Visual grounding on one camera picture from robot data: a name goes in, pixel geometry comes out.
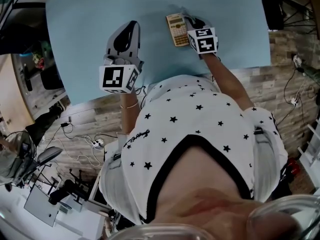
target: calculator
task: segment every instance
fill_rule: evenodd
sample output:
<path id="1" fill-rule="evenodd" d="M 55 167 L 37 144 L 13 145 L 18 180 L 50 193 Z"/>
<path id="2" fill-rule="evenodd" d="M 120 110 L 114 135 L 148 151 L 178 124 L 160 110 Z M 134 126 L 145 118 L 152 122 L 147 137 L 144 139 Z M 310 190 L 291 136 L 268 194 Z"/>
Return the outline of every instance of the calculator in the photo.
<path id="1" fill-rule="evenodd" d="M 172 14 L 166 17 L 171 36 L 176 47 L 188 46 L 189 38 L 187 25 L 181 13 Z"/>

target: blue tabletop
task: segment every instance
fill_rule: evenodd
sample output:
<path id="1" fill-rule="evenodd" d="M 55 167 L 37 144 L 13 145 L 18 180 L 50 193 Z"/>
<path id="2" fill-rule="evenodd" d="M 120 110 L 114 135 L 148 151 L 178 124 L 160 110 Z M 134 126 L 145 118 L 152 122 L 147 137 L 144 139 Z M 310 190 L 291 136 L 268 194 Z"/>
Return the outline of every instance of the blue tabletop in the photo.
<path id="1" fill-rule="evenodd" d="M 99 89 L 109 36 L 124 23 L 141 27 L 135 86 L 209 72 L 190 47 L 175 47 L 166 16 L 185 7 L 208 19 L 219 38 L 218 56 L 229 69 L 270 65 L 268 27 L 261 0 L 48 0 L 46 16 L 55 61 L 73 105 L 107 95 Z"/>

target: calculator screen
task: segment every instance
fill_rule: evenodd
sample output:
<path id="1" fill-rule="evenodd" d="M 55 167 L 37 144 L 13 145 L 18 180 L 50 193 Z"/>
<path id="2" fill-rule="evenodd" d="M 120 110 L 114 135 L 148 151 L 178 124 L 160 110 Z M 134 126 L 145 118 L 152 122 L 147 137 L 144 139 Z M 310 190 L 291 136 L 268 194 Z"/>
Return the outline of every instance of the calculator screen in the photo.
<path id="1" fill-rule="evenodd" d="M 174 20 L 171 20 L 170 21 L 170 24 L 175 24 L 175 23 L 178 23 L 178 22 L 183 22 L 184 20 L 182 18 L 178 18 L 178 19 L 174 19 Z"/>

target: bracelet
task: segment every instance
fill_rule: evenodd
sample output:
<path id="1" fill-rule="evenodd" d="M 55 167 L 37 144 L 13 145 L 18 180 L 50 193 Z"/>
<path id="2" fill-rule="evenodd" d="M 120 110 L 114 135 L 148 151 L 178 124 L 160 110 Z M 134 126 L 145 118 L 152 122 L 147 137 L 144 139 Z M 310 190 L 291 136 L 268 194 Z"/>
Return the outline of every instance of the bracelet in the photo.
<path id="1" fill-rule="evenodd" d="M 131 109 L 131 108 L 135 107 L 135 106 L 138 105 L 138 104 L 139 104 L 139 101 L 137 101 L 136 104 L 134 104 L 134 105 L 132 105 L 132 106 L 128 106 L 128 107 L 123 107 L 123 106 L 121 106 L 121 104 L 120 104 L 120 108 L 122 108 L 122 109 Z"/>

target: black pants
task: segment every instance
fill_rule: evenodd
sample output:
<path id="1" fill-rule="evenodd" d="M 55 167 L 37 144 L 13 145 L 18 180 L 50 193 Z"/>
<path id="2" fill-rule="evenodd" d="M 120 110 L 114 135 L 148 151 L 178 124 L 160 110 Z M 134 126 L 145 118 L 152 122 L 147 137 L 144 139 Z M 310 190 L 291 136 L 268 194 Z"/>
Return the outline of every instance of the black pants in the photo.
<path id="1" fill-rule="evenodd" d="M 30 137 L 36 147 L 39 145 L 46 131 L 50 128 L 50 126 L 52 126 L 54 121 L 58 116 L 60 116 L 61 113 L 62 110 L 59 107 L 53 106 L 48 113 L 40 115 L 35 120 L 34 124 L 29 125 L 25 128 L 30 134 Z"/>

